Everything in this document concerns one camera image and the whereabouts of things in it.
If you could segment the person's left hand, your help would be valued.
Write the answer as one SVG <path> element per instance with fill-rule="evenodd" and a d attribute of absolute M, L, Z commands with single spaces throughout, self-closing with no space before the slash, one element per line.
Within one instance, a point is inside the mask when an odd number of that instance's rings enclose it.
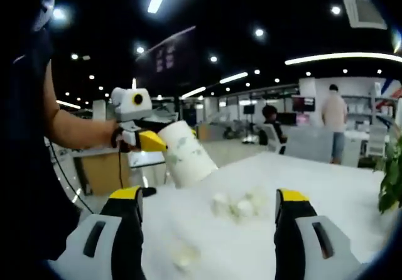
<path fill-rule="evenodd" d="M 119 142 L 117 137 L 119 135 L 120 127 L 115 120 L 106 120 L 101 123 L 101 144 L 110 148 L 117 148 Z"/>

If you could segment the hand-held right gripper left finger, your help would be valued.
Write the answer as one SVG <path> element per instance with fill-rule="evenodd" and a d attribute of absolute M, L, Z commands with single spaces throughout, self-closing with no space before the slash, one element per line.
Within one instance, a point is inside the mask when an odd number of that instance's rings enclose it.
<path fill-rule="evenodd" d="M 58 258 L 62 279 L 144 279 L 143 194 L 140 186 L 116 190 L 101 213 L 91 214 L 68 236 Z"/>

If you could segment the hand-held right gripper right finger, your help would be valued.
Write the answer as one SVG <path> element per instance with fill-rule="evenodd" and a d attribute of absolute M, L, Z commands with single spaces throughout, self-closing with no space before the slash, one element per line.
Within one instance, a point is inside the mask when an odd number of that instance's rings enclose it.
<path fill-rule="evenodd" d="M 276 191 L 276 279 L 352 279 L 350 239 L 296 190 Z"/>

